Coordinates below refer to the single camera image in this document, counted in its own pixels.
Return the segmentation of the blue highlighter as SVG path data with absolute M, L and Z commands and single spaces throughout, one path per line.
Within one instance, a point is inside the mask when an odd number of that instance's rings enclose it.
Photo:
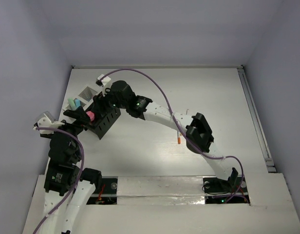
M 75 99 L 75 106 L 76 108 L 81 106 L 81 101 L 79 99 Z

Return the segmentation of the orange white marker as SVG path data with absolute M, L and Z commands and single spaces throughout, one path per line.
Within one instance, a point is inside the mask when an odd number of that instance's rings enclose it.
M 181 136 L 182 136 L 182 134 L 180 132 L 177 132 L 177 142 L 178 142 L 178 144 L 181 144 Z

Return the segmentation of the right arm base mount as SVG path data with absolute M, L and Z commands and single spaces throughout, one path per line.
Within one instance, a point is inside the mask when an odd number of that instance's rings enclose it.
M 216 177 L 204 177 L 205 204 L 250 204 L 246 180 L 237 177 L 235 185 Z

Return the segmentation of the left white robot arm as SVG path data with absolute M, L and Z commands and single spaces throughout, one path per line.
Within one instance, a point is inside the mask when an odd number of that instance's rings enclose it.
M 91 120 L 82 107 L 66 110 L 73 123 L 56 121 L 47 112 L 37 122 L 40 136 L 50 139 L 44 182 L 43 219 L 36 234 L 71 234 L 88 199 L 102 187 L 99 170 L 84 167 L 84 147 L 78 135 Z

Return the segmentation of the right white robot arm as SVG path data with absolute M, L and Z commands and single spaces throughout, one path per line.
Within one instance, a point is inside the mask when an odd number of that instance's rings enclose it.
M 173 112 L 150 98 L 136 95 L 123 80 L 113 82 L 105 77 L 98 79 L 96 83 L 102 88 L 94 99 L 96 107 L 123 109 L 131 117 L 156 122 L 180 132 L 186 139 L 187 148 L 200 154 L 213 169 L 223 191 L 230 191 L 236 186 L 238 172 L 225 161 L 224 155 L 218 150 L 211 127 L 203 114 L 191 116 Z

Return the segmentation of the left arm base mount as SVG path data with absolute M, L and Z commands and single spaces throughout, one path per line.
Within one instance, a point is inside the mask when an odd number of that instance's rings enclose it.
M 102 177 L 100 190 L 95 190 L 87 205 L 116 205 L 118 177 Z

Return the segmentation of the green highlighter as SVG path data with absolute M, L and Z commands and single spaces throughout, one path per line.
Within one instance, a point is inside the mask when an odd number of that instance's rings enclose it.
M 76 110 L 76 104 L 75 104 L 75 101 L 73 98 L 71 98 L 71 97 L 68 98 L 68 104 L 69 104 L 71 110 Z

